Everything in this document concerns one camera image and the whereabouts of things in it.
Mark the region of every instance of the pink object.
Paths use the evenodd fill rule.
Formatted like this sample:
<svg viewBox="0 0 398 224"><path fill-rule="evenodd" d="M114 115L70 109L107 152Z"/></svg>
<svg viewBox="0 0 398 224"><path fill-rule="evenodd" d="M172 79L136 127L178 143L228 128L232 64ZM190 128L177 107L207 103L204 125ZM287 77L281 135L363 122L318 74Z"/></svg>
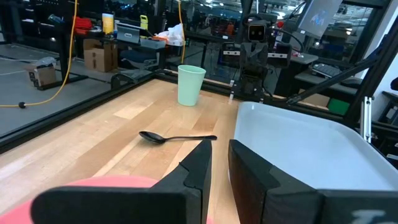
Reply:
<svg viewBox="0 0 398 224"><path fill-rule="evenodd" d="M147 177L135 177L127 175L92 177L89 179L78 180L67 185L72 186L92 186L92 187L135 187L149 188L157 183L157 180ZM10 212L0 216L0 224L18 223L33 224L30 219L30 206L33 200L23 203ZM213 224L213 221L207 218L207 224Z"/></svg>

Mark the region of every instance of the table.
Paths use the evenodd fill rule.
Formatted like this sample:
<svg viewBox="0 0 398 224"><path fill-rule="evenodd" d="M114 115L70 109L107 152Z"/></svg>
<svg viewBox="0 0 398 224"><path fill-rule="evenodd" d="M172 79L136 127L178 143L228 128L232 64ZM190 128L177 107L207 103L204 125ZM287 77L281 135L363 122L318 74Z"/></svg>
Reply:
<svg viewBox="0 0 398 224"><path fill-rule="evenodd" d="M307 72L300 73L296 75L293 87L291 89L290 95L299 93L300 89L307 90L321 82L324 82L326 78L318 77L316 75L311 75ZM357 89L342 86L340 84L335 84L330 88L319 92L319 94L341 100L350 103L355 97Z"/></svg>
<svg viewBox="0 0 398 224"><path fill-rule="evenodd" d="M78 179L139 175L159 180L199 143L155 146L138 132L163 136L218 136L208 215L215 223L239 223L228 180L228 145L239 101L202 91L194 107L177 103L177 85L151 80L23 145L0 155L0 213L37 193Z"/></svg>
<svg viewBox="0 0 398 224"><path fill-rule="evenodd" d="M288 68L282 69L279 74L279 78L275 88L275 94L283 97L291 96L293 83L295 81L294 76L300 72L304 72L308 69L308 66L318 60L318 56L302 53L303 57L294 57L290 59L290 65Z"/></svg>
<svg viewBox="0 0 398 224"><path fill-rule="evenodd" d="M110 39L107 37L96 37L96 36L91 36L91 35L76 34L75 37L78 37L80 39L95 39L95 40L99 40L101 42L107 42L107 43L117 44L117 45L124 45L124 46L131 47L132 49L140 49L140 50L143 50L146 52L156 52L156 53L159 53L159 68L163 69L163 68L165 68L165 65L166 65L166 54L165 54L166 47L155 49L155 48L150 48L150 47L143 47L140 44L126 42L126 41L122 41L122 40L118 40L118 39L114 39L114 38Z"/></svg>
<svg viewBox="0 0 398 224"><path fill-rule="evenodd" d="M216 42L216 43L231 42L231 40L223 39L221 37L215 37L215 36L208 35L208 34L199 34L199 33L191 32L191 31L185 31L185 38L189 38L191 40L195 40L197 42L201 42L201 43L205 44L203 46L203 53L201 55L201 61L200 61L201 68L205 67L206 50L207 50L207 45L209 42Z"/></svg>

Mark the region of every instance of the cardboard box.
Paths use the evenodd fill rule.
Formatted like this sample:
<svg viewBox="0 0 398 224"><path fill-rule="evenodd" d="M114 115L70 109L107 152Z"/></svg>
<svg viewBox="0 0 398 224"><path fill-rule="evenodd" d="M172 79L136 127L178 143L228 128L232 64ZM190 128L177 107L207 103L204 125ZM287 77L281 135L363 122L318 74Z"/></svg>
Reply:
<svg viewBox="0 0 398 224"><path fill-rule="evenodd" d="M329 104L329 100L330 100L330 98L327 96L323 96L320 94L314 94L314 95L304 99L303 102L311 103L311 104L317 105L317 106L327 107Z"/></svg>
<svg viewBox="0 0 398 224"><path fill-rule="evenodd" d="M34 87L55 83L57 78L55 76L55 69L50 66L37 66L34 64L26 65L29 80Z"/></svg>
<svg viewBox="0 0 398 224"><path fill-rule="evenodd" d="M83 41L86 68L99 72L108 72L118 68L118 47L95 39Z"/></svg>

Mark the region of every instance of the monitor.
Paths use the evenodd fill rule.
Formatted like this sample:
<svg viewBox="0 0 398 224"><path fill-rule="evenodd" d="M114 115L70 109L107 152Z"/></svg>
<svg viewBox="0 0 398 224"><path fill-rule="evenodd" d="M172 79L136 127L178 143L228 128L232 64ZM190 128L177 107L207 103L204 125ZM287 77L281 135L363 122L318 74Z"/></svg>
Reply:
<svg viewBox="0 0 398 224"><path fill-rule="evenodd" d="M307 0L297 31L320 39L343 0Z"/></svg>

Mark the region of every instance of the white tray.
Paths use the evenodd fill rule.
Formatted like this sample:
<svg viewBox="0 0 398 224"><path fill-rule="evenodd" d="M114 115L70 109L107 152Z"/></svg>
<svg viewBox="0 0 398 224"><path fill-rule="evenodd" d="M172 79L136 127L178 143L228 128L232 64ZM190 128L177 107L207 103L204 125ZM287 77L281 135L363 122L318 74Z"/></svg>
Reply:
<svg viewBox="0 0 398 224"><path fill-rule="evenodd" d="M234 138L314 189L398 190L398 171L357 132L327 119L244 102Z"/></svg>

